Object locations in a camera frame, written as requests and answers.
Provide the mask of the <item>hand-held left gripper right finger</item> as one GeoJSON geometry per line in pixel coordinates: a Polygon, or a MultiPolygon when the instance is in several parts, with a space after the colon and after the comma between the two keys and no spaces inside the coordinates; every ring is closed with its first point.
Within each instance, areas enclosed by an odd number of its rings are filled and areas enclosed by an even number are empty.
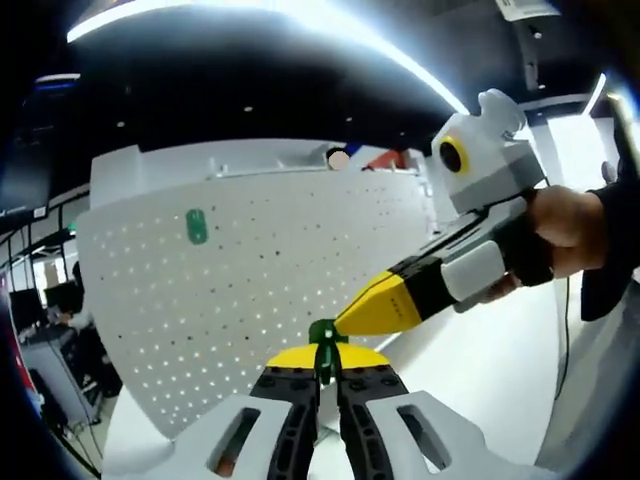
{"type": "Polygon", "coordinates": [[[409,392],[374,350],[339,343],[336,362],[340,433],[357,479],[425,479],[430,454],[444,479],[479,471],[478,427],[427,392],[409,392]]]}

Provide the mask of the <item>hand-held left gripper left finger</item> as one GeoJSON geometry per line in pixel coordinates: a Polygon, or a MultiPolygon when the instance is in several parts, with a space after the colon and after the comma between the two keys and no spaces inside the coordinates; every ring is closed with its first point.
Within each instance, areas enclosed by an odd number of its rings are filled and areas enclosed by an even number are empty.
{"type": "Polygon", "coordinates": [[[317,347],[286,349],[175,440],[173,479],[306,479],[318,435],[317,347]]]}

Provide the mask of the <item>person's right hand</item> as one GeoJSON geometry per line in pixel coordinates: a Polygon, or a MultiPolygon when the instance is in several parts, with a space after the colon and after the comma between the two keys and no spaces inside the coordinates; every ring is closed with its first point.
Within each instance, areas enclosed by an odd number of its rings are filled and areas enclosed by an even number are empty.
{"type": "Polygon", "coordinates": [[[604,266],[608,239],[604,207],[593,193],[562,186],[538,189],[528,201],[536,234],[550,244],[555,278],[604,266]]]}

